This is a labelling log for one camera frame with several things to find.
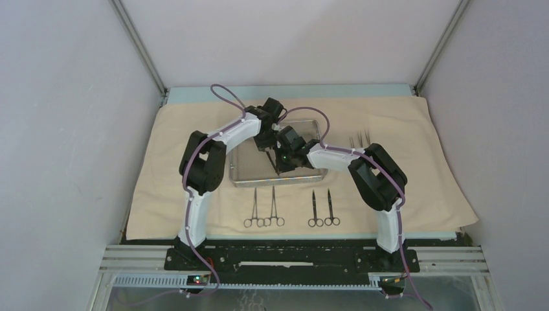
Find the metal surgical instrument tray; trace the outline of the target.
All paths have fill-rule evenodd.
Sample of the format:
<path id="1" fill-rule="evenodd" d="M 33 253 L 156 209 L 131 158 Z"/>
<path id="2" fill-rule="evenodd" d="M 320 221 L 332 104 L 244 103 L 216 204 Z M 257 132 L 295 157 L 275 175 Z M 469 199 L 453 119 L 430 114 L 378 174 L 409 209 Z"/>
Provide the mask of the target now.
<path id="1" fill-rule="evenodd" d="M 322 181 L 328 173 L 326 169 L 296 168 L 278 174 L 274 164 L 274 151 L 259 151 L 250 138 L 229 152 L 229 180 L 235 187 L 258 188 L 316 183 Z"/>

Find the thin metal needle tweezers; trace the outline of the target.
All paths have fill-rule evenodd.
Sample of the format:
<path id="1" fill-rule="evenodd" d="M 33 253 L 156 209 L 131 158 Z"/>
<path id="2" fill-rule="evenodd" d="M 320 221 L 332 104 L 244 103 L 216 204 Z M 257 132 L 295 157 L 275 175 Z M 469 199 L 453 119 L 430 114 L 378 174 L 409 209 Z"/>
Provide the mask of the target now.
<path id="1" fill-rule="evenodd" d="M 365 148 L 370 145 L 367 131 L 357 132 L 355 136 L 349 138 L 352 148 Z"/>

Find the metal hemostat clamp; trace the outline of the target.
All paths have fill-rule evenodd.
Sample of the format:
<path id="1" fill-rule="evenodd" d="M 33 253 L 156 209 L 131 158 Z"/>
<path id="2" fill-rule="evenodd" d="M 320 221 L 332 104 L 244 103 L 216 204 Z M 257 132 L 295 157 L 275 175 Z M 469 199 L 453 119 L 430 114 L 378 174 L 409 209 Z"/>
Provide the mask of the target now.
<path id="1" fill-rule="evenodd" d="M 257 188 L 254 188 L 251 216 L 244 219 L 243 221 L 244 228 L 250 228 L 254 224 L 256 225 L 256 227 L 265 227 L 265 219 L 258 216 Z"/>
<path id="2" fill-rule="evenodd" d="M 278 215 L 278 209 L 277 209 L 277 204 L 276 204 L 276 189 L 275 189 L 275 186 L 273 185 L 271 187 L 271 210 L 270 210 L 270 215 L 269 215 L 269 217 L 265 217 L 263 219 L 263 226 L 264 227 L 269 227 L 269 226 L 275 224 L 278 227 L 282 227 L 283 225 L 285 225 L 285 223 L 286 223 L 285 219 Z"/>

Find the metal surgical scissors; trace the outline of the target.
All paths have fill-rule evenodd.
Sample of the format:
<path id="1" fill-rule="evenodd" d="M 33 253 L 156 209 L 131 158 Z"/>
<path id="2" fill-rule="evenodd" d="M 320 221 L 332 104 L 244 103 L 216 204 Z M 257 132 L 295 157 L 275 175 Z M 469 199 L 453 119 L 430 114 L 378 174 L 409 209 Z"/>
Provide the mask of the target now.
<path id="1" fill-rule="evenodd" d="M 333 202 L 330 189 L 327 190 L 327 200 L 329 216 L 324 219 L 324 224 L 326 226 L 338 226 L 341 224 L 341 220 L 333 213 Z"/>

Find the beige cloth wrap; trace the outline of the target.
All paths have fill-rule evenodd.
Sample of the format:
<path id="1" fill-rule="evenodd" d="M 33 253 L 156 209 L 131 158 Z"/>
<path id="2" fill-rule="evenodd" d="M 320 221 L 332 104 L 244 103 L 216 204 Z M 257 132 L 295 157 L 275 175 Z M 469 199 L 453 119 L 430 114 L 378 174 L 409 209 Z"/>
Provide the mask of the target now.
<path id="1" fill-rule="evenodd" d="M 401 208 L 406 235 L 451 232 L 478 221 L 460 190 L 431 122 L 427 102 L 420 97 L 284 99 L 290 120 L 315 120 L 327 132 L 329 145 L 350 147 L 349 138 L 367 131 L 371 143 L 380 144 L 406 174 L 406 202 Z M 240 111 L 230 104 L 176 103 L 157 114 L 144 164 L 133 194 L 126 237 L 173 238 L 185 217 L 186 193 L 179 165 L 190 134 L 211 132 L 232 122 Z M 318 183 L 275 187 L 282 227 L 244 228 L 251 216 L 254 189 L 235 187 L 224 178 L 213 193 L 207 218 L 209 238 L 370 238 L 377 232 L 375 212 L 362 200 L 351 176 L 330 171 Z M 312 191 L 318 217 L 329 216 L 327 190 L 338 226 L 310 227 Z M 269 217 L 271 187 L 257 189 L 258 216 Z"/>

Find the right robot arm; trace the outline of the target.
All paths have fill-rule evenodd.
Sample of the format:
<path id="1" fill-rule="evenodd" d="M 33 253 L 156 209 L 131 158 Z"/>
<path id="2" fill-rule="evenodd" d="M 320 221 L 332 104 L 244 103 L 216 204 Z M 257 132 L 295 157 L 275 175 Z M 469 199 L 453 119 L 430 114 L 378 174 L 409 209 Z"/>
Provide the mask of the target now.
<path id="1" fill-rule="evenodd" d="M 405 202 L 407 177 L 389 153 L 377 143 L 367 148 L 349 149 L 322 144 L 318 139 L 305 141 L 292 127 L 275 134 L 276 169 L 289 172 L 306 167 L 347 172 L 367 206 L 376 213 L 376 254 L 380 268 L 396 269 L 403 261 L 400 252 L 404 237 L 400 207 Z"/>

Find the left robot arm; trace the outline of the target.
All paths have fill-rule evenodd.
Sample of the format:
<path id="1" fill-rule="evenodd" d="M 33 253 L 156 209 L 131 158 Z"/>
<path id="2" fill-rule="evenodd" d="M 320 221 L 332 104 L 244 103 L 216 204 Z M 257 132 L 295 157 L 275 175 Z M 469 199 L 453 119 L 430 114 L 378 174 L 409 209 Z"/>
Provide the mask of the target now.
<path id="1" fill-rule="evenodd" d="M 268 98 L 261 106 L 249 106 L 227 125 L 210 133 L 194 131 L 189 137 L 179 173 L 186 191 L 185 222 L 178 237 L 187 247 L 179 260 L 189 270 L 202 267 L 205 253 L 197 248 L 205 241 L 210 195 L 219 187 L 225 173 L 227 154 L 239 144 L 252 138 L 264 151 L 276 145 L 275 124 L 283 105 Z"/>

